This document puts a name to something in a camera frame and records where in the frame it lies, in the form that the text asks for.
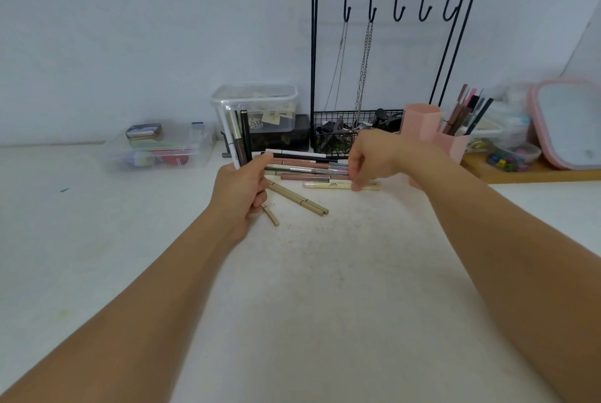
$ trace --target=white wall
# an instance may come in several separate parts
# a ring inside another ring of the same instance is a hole
[[[353,7],[338,108],[353,108],[367,22]],[[450,23],[434,5],[402,23],[374,0],[364,108],[426,101]],[[0,0],[0,143],[102,140],[146,119],[214,118],[223,82],[289,80],[308,110],[311,0]],[[598,0],[475,0],[458,85],[536,80],[564,68]],[[342,0],[320,0],[317,106],[331,82]]]
[[[597,5],[563,75],[588,78],[601,83],[601,2]]]

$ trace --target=transparent plastic box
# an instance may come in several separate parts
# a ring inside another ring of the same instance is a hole
[[[248,111],[251,132],[290,132],[295,128],[298,89],[281,83],[222,85],[211,96],[214,107]]]
[[[203,167],[214,145],[214,123],[162,123],[158,140],[130,140],[125,129],[99,150],[108,170]]]

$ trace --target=white desk surface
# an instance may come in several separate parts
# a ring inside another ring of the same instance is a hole
[[[204,168],[107,173],[94,149],[0,149],[0,392],[161,254],[227,162],[219,142]],[[600,188],[497,187],[598,254]],[[223,265],[174,402],[559,401],[405,177],[307,197],[330,214],[269,193],[281,225],[259,215]]]

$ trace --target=metal hook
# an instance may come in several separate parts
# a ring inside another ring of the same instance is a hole
[[[424,0],[421,0],[421,5],[419,6],[419,21],[420,22],[424,22],[428,18],[428,15],[430,15],[430,11],[432,10],[432,6],[431,5],[428,6],[428,10],[426,11],[424,18],[421,17],[421,11],[423,10],[423,8],[424,8]]]
[[[393,11],[394,21],[396,21],[396,22],[401,21],[401,19],[403,18],[403,12],[405,12],[405,6],[403,6],[401,8],[401,15],[399,15],[397,18],[397,0],[394,0],[394,11]]]
[[[344,0],[344,7],[342,7],[342,18],[344,19],[344,23],[349,22],[350,17],[350,6],[349,10],[346,9],[346,0]]]
[[[447,7],[448,7],[448,5],[449,5],[449,0],[447,0],[447,4],[445,4],[445,10],[442,13],[442,19],[445,20],[446,22],[448,20],[452,19],[453,17],[455,17],[455,13],[457,13],[459,11],[459,6],[455,7],[455,10],[451,14],[451,16],[447,18]]]
[[[370,11],[369,11],[369,13],[367,15],[369,17],[369,19],[370,19],[370,23],[373,23],[374,22],[374,18],[376,18],[376,10],[378,10],[378,8],[374,7],[374,11],[372,13],[372,0],[370,0]]]

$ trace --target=left hand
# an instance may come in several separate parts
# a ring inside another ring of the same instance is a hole
[[[264,153],[239,170],[228,164],[217,172],[211,202],[205,211],[217,221],[229,247],[246,236],[248,215],[261,211],[261,204],[267,200],[265,166],[273,158],[273,153]]]

